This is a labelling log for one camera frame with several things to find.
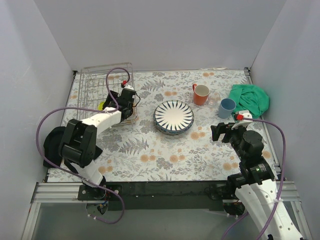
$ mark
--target orange mug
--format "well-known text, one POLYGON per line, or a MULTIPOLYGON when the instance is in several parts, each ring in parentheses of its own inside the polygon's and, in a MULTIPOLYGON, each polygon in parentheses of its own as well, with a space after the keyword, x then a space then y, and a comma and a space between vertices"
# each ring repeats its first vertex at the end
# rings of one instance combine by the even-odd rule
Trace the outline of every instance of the orange mug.
POLYGON ((194 104, 199 106, 205 104, 209 96, 209 88, 205 85, 197 85, 196 83, 194 83, 192 85, 192 89, 194 104))

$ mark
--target striped plate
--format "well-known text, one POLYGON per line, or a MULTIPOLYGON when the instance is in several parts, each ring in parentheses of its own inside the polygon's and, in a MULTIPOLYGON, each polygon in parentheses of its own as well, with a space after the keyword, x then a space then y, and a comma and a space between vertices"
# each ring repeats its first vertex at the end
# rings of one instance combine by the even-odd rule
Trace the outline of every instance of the striped plate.
POLYGON ((156 127, 171 135, 187 131, 194 123, 194 119, 194 112, 191 108, 179 100, 164 101, 153 114, 156 127))

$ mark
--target blue cup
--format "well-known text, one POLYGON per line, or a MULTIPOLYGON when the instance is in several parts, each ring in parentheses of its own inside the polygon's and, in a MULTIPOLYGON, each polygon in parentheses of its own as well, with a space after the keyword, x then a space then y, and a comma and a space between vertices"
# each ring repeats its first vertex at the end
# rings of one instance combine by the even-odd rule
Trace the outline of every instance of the blue cup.
POLYGON ((233 110, 235 110, 236 106, 236 102, 232 99, 222 99, 218 111, 219 118, 227 119, 232 114, 233 110))

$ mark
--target table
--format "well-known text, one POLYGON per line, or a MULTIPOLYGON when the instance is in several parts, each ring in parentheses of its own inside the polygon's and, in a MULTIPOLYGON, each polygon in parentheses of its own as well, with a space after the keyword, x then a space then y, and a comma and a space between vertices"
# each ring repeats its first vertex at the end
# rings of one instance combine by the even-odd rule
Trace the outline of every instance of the table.
MULTIPOLYGON (((96 163, 107 182, 226 180, 227 176, 240 172, 240 160, 231 145, 213 142, 210 129, 220 122, 233 122, 232 117, 218 117, 220 101, 213 105, 195 105, 193 83, 208 86, 210 96, 216 97, 215 93, 219 93, 220 99, 228 97, 233 84, 249 84, 243 70, 135 72, 134 86, 141 97, 136 123, 112 127, 97 138, 96 144, 103 153, 96 163), (163 101, 175 99, 192 108, 194 123, 187 132, 171 136, 157 130, 153 113, 163 101)), ((81 101, 80 86, 77 74, 67 106, 76 107, 81 101)), ((62 125, 76 117, 76 110, 68 110, 62 125)), ((277 162, 263 124, 252 123, 248 129, 262 135, 263 156, 276 174, 277 162)), ((51 168, 47 182, 79 182, 79 179, 51 168)))

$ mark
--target white wall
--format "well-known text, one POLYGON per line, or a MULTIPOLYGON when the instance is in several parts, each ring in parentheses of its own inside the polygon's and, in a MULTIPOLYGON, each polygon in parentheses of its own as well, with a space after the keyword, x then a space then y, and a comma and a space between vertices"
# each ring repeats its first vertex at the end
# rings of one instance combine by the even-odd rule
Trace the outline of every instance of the white wall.
MULTIPOLYGON (((0 239, 17 240, 45 176, 37 123, 65 106, 72 71, 33 0, 0 0, 0 31, 0 239)), ((42 140, 61 118, 46 121, 42 140)))
MULTIPOLYGON (((287 140, 286 176, 294 180, 313 239, 320 239, 320 1, 287 0, 252 66, 270 96, 266 119, 287 140)), ((269 128, 279 158, 282 141, 269 128)))
POLYGON ((177 70, 250 67, 285 0, 35 2, 73 70, 177 70))

